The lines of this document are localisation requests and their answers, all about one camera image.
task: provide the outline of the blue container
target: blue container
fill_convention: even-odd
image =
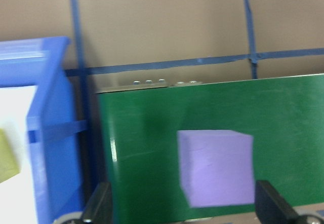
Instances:
[[[82,211],[73,91],[61,67],[67,37],[0,43],[0,87],[37,85],[26,119],[38,224]]]

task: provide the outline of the blue tape line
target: blue tape line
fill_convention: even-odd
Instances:
[[[71,10],[72,10],[72,18],[73,18],[73,28],[74,28],[74,36],[75,36],[75,45],[76,45],[76,55],[77,62],[79,66],[78,75],[80,78],[80,89],[81,89],[81,97],[82,97],[82,106],[84,118],[87,120],[87,131],[86,131],[86,144],[87,150],[89,154],[90,162],[88,163],[91,168],[91,172],[88,173],[90,175],[91,181],[91,190],[93,191],[98,179],[97,179],[97,166],[95,163],[95,152],[92,144],[92,127],[90,124],[91,120],[91,111],[90,111],[90,100],[88,96],[88,83],[87,83],[87,69],[85,68],[85,60],[84,60],[84,52],[83,52],[83,43],[82,43],[82,29],[79,18],[79,9],[77,0],[71,1]]]
[[[264,52],[257,53],[256,57],[258,60],[269,59],[269,58],[289,58],[289,57],[302,57],[302,56],[316,56],[324,55],[324,48],[315,49],[300,49],[300,50],[286,50],[277,52]],[[182,66],[196,66],[196,65],[206,65],[206,64],[218,64],[227,63],[243,59],[251,59],[252,64],[257,64],[253,62],[254,58],[250,54],[234,55],[234,56],[224,56],[224,57],[213,57],[213,58],[196,58],[196,59],[185,59],[176,61],[166,61],[166,62],[153,62],[153,63],[139,63],[139,64],[125,64],[125,65],[115,65],[115,66],[105,66],[105,67],[93,67],[87,68],[87,74],[104,74],[104,73],[118,73],[133,70],[150,70],[150,69],[163,69],[163,68],[173,68]],[[257,78],[257,66],[252,65],[253,76]],[[66,69],[66,75],[69,77],[79,76],[79,69]]]
[[[254,26],[253,26],[253,16],[249,0],[244,0],[244,8],[247,20],[247,29],[248,29],[248,38],[249,38],[249,47],[251,54],[251,69],[252,69],[252,78],[257,79],[257,66],[254,64],[258,63],[258,58],[256,55],[256,45],[255,45],[255,36],[254,36]]]
[[[227,63],[227,62],[243,60],[247,58],[249,58],[249,55],[243,54],[243,55],[223,56],[223,57],[213,57],[213,58],[195,58],[195,59],[184,59],[184,60],[165,61],[165,62],[93,67],[93,68],[88,68],[88,74],[118,73],[118,72],[133,71],[133,70],[150,70],[150,69],[164,69],[164,68],[173,68],[173,67],[182,67],[182,66],[218,64],[218,63]]]
[[[324,55],[324,48],[287,50],[287,51],[266,52],[266,53],[257,54],[258,59],[290,58],[290,57],[302,57],[302,56],[312,56],[312,55]]]
[[[80,76],[79,69],[77,68],[71,68],[65,70],[66,76],[73,77],[73,76]]]
[[[251,72],[252,72],[252,78],[257,79],[258,78],[258,64],[253,62],[253,59],[251,60]]]

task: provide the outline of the foam cube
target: foam cube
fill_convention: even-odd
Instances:
[[[254,202],[253,137],[232,130],[180,130],[180,185],[190,207]]]

